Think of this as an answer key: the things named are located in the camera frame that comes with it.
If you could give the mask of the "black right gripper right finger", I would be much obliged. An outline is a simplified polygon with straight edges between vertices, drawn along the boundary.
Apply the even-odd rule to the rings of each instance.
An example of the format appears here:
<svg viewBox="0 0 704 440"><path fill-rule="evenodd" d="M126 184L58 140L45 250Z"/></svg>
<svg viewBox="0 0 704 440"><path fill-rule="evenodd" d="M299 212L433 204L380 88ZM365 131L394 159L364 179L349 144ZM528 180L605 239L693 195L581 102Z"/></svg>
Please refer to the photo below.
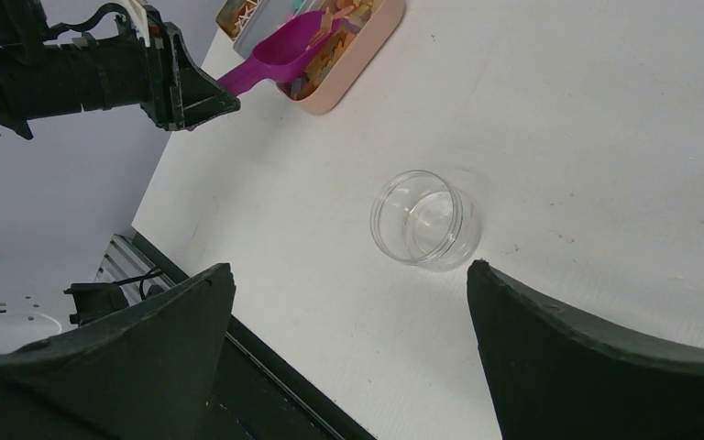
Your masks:
<svg viewBox="0 0 704 440"><path fill-rule="evenodd" d="M704 439L704 348L612 323L473 262L467 303L506 439Z"/></svg>

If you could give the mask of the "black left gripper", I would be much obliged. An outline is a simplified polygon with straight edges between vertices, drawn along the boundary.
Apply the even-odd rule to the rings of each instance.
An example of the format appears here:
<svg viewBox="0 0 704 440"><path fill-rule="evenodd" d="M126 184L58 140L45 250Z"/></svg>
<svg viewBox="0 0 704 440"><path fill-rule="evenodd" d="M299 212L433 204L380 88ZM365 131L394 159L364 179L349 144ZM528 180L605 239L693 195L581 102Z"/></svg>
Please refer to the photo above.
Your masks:
<svg viewBox="0 0 704 440"><path fill-rule="evenodd" d="M97 39L91 30L101 21L91 17L54 26L56 38L78 34L59 50L81 112L139 105L156 127L178 131L241 108L238 98L196 65L172 23L148 17L147 31L141 33L134 17L117 17L116 33Z"/></svg>

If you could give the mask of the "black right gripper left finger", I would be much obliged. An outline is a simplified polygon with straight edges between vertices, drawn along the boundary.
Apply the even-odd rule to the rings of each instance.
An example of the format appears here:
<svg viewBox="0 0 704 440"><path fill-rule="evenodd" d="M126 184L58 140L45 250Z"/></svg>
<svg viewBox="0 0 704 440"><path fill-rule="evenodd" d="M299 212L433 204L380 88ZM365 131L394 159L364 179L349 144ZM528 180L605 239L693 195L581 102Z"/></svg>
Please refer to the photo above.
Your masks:
<svg viewBox="0 0 704 440"><path fill-rule="evenodd" d="M193 439L236 285L215 264L144 302L0 354L0 439Z"/></svg>

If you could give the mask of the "magenta plastic scoop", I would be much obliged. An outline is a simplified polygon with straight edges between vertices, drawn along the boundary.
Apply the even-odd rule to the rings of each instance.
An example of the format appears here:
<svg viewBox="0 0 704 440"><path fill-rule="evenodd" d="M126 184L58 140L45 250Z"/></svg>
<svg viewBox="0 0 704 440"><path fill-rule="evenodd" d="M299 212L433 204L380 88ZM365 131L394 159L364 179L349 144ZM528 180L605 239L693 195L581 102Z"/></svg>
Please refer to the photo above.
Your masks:
<svg viewBox="0 0 704 440"><path fill-rule="evenodd" d="M289 83L301 76L342 21L341 16L322 10L298 15L255 46L216 84L239 96L265 80Z"/></svg>

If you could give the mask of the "clear plastic jar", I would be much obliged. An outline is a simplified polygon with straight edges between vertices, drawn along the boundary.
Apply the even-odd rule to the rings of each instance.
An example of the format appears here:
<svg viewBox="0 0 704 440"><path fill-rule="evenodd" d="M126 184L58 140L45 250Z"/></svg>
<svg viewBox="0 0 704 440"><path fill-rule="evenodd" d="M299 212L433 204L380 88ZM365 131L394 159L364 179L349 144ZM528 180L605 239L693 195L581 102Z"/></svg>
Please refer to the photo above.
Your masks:
<svg viewBox="0 0 704 440"><path fill-rule="evenodd" d="M433 272L454 270L477 250L478 203L467 189L429 170L407 170L379 191L369 229L390 259Z"/></svg>

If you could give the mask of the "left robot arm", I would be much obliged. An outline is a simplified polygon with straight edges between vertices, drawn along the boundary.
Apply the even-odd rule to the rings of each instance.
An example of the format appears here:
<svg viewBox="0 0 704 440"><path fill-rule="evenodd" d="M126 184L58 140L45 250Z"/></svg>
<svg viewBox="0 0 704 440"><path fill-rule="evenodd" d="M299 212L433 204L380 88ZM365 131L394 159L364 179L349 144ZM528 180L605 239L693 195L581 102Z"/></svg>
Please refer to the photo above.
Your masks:
<svg viewBox="0 0 704 440"><path fill-rule="evenodd" d="M0 1L0 131L29 140L34 119L131 105L156 127L182 131L240 102L146 1L111 1L81 23L56 25L39 1Z"/></svg>

